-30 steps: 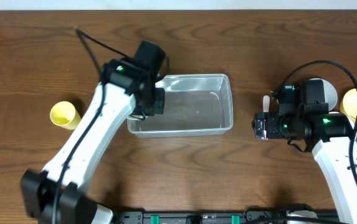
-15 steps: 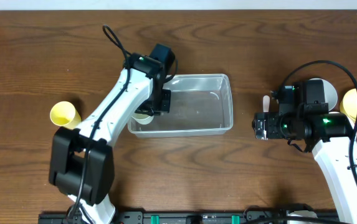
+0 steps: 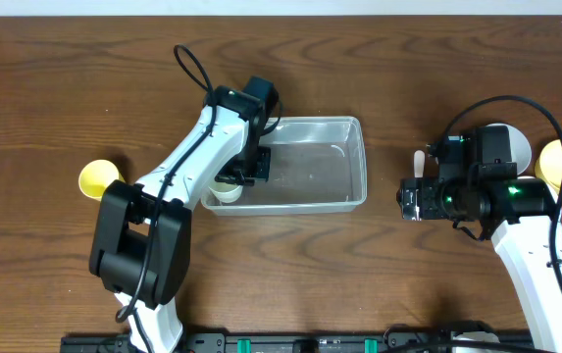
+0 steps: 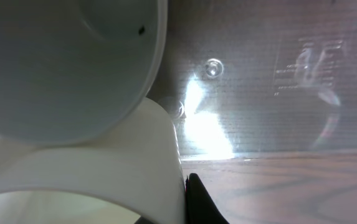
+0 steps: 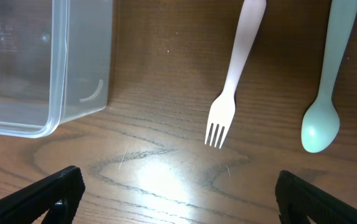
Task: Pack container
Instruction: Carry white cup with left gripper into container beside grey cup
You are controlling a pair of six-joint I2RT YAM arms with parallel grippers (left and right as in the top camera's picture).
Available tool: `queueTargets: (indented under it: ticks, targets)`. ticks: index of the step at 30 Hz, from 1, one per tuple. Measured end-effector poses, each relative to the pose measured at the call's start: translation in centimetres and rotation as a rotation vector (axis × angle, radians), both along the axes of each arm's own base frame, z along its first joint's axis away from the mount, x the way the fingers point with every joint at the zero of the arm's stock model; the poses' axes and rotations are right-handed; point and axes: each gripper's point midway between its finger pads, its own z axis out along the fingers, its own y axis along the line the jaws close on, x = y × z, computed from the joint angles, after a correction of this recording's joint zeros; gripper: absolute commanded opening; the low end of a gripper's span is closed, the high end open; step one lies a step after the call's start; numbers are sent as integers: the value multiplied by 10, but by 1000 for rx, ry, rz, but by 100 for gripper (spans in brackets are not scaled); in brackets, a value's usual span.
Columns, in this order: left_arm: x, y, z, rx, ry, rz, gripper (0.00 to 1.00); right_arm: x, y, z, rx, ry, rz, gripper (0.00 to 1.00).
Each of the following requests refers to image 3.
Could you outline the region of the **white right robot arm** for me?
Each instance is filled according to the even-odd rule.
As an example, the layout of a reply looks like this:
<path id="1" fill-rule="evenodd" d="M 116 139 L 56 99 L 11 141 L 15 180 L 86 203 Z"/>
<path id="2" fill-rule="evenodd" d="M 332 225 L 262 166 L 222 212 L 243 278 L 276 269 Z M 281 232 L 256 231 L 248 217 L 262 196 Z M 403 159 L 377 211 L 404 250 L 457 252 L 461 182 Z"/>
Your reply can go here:
<path id="1" fill-rule="evenodd" d="M 562 352 L 562 197 L 537 178 L 406 178 L 396 195 L 404 219 L 479 222 L 516 290 L 533 344 Z"/>

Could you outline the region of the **grey plastic bowl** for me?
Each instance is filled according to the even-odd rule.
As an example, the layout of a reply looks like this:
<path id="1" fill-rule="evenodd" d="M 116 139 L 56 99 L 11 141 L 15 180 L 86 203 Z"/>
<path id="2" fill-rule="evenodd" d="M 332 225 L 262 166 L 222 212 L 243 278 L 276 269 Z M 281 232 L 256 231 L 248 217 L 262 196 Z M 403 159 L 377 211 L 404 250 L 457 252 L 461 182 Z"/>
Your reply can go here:
<path id="1" fill-rule="evenodd" d="M 509 132 L 510 151 L 512 161 L 516 163 L 517 174 L 522 175 L 529 167 L 533 153 L 529 140 L 514 126 L 503 123 L 490 124 L 490 126 L 506 126 Z"/>

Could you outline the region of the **white plastic cup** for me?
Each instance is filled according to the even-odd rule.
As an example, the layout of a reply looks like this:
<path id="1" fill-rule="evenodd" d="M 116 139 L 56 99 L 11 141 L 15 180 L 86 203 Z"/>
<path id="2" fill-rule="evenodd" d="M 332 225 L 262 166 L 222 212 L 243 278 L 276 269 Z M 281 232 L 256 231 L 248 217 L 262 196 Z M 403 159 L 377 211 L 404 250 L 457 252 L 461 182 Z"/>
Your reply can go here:
<path id="1" fill-rule="evenodd" d="M 209 184 L 209 189 L 220 202 L 233 203 L 241 196 L 243 186 L 212 181 Z"/>

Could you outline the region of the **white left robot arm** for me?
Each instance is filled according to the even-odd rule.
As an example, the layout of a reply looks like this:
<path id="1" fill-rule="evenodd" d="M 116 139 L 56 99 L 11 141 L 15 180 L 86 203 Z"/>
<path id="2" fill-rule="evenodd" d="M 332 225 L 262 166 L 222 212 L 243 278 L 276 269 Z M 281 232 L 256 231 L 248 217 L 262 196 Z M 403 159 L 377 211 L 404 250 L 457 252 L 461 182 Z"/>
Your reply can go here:
<path id="1" fill-rule="evenodd" d="M 174 352 L 183 326 L 175 296 L 190 261 L 192 213 L 213 181 L 252 186 L 267 181 L 271 150 L 259 140 L 279 104 L 274 85 L 252 77 L 243 90 L 207 94 L 194 129 L 156 169 L 134 184 L 112 181 L 103 193 L 89 257 L 129 321 L 143 352 Z"/>

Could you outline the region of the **yellow plastic cup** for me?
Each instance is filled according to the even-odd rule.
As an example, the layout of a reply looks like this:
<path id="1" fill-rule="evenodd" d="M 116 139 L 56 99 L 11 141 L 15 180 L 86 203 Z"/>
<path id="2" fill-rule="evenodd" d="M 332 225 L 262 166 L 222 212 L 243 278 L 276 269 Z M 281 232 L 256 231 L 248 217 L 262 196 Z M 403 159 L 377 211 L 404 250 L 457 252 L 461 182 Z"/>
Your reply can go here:
<path id="1" fill-rule="evenodd" d="M 115 180 L 125 179 L 113 162 L 94 160 L 79 173 L 78 187 L 84 196 L 100 201 L 106 188 Z"/>

